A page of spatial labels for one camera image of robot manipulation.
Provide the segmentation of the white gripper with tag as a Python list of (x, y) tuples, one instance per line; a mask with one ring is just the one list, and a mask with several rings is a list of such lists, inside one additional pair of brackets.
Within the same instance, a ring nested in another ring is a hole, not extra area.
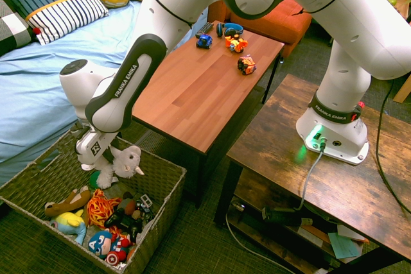
[(94, 164), (102, 155), (112, 164), (114, 155), (112, 154), (110, 143), (117, 133), (104, 133), (92, 128), (84, 128), (76, 135), (75, 151), (81, 164)]

